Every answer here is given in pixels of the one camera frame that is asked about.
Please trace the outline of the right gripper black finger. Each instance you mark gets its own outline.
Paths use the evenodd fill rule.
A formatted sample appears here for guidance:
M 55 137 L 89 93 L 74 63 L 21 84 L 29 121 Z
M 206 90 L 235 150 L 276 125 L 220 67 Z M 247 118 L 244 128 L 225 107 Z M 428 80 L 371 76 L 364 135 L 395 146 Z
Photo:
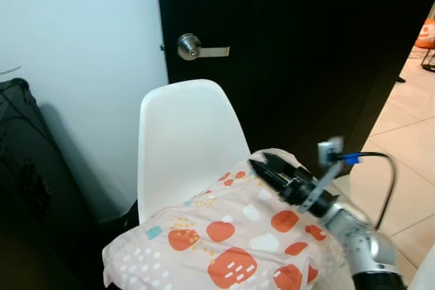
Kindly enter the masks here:
M 292 178 L 295 176 L 296 167 L 291 163 L 286 162 L 281 156 L 275 153 L 264 153 L 264 163 L 266 169 L 276 173 L 276 175 L 283 175 L 286 178 Z
M 285 178 L 283 178 L 279 172 L 273 171 L 267 163 L 259 162 L 258 160 L 249 160 L 249 165 L 258 178 L 261 178 L 265 184 L 269 185 L 269 187 L 277 193 L 281 193 L 286 189 L 287 184 L 285 183 Z

